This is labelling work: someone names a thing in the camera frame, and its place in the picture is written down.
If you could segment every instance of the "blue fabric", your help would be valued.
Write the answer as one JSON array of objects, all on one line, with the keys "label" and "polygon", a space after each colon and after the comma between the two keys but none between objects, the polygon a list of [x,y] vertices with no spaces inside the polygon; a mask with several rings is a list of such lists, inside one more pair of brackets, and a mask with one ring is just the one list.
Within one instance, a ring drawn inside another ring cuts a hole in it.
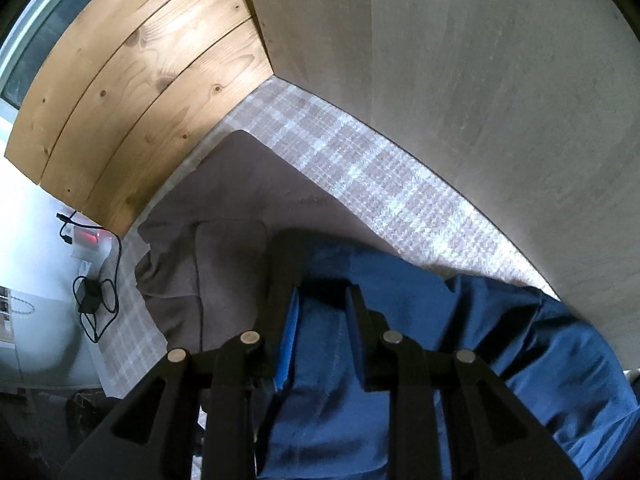
[{"label": "blue fabric", "polygon": [[[330,240],[315,241],[305,276],[291,382],[262,478],[385,478],[388,394],[361,389],[344,294],[305,286],[312,280],[359,284],[369,309],[424,348],[476,350],[586,480],[596,478],[638,420],[636,396],[606,341],[540,290],[479,276],[444,282],[390,254]],[[445,478],[448,469],[445,460]]]}]

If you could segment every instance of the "plaid fabric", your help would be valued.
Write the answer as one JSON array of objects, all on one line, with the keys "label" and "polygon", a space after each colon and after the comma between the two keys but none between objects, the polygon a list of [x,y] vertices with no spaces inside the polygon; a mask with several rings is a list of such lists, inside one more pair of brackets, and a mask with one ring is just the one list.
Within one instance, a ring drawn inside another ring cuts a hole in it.
[{"label": "plaid fabric", "polygon": [[[166,352],[166,341],[136,289],[134,267],[148,250],[138,226],[235,130],[248,131],[341,200],[412,264],[441,274],[454,269],[533,285],[553,295],[516,247],[418,160],[349,114],[271,77],[202,139],[125,236],[118,280],[121,311],[99,343],[113,382],[107,394],[124,396]],[[114,253],[103,276],[113,275]]]}]

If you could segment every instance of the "silver screw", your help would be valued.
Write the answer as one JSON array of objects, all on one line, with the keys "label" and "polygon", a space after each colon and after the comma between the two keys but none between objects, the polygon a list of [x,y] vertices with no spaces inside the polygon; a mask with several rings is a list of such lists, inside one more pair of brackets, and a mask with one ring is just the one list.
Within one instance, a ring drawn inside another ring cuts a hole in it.
[{"label": "silver screw", "polygon": [[182,348],[174,348],[167,355],[170,363],[181,363],[187,358],[187,351]]},{"label": "silver screw", "polygon": [[258,341],[260,341],[260,334],[254,332],[253,330],[249,330],[248,332],[244,332],[240,336],[240,341],[242,341],[245,345],[254,345]]},{"label": "silver screw", "polygon": [[384,339],[387,343],[397,345],[402,341],[402,334],[396,332],[396,330],[387,330],[385,333],[383,333],[382,339]]},{"label": "silver screw", "polygon": [[476,360],[476,354],[473,350],[469,350],[468,348],[463,348],[462,350],[458,350],[456,352],[456,359],[461,363],[471,364]]}]

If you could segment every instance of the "brown cloth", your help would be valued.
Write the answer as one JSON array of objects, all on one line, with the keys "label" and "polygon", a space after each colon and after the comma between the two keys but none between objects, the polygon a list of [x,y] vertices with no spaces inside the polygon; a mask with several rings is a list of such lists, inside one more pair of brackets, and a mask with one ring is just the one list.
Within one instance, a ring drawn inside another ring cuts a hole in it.
[{"label": "brown cloth", "polygon": [[266,303],[267,248],[299,229],[395,254],[341,202],[250,134],[230,134],[151,211],[138,290],[168,349],[218,348]]}]

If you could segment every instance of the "white cord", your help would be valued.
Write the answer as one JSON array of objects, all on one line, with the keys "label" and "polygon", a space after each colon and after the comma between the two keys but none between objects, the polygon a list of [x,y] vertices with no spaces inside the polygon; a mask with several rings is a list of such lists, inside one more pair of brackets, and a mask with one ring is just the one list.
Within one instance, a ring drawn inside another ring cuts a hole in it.
[{"label": "white cord", "polygon": [[21,300],[20,298],[16,298],[12,294],[10,294],[9,297],[0,296],[0,300],[20,301],[20,303],[25,303],[25,304],[27,304],[27,305],[29,305],[31,307],[31,312],[21,312],[20,310],[14,310],[14,308],[11,307],[10,314],[19,314],[20,316],[30,316],[31,314],[33,314],[36,311],[36,308],[31,303],[29,303],[29,301],[25,301],[25,300]]}]

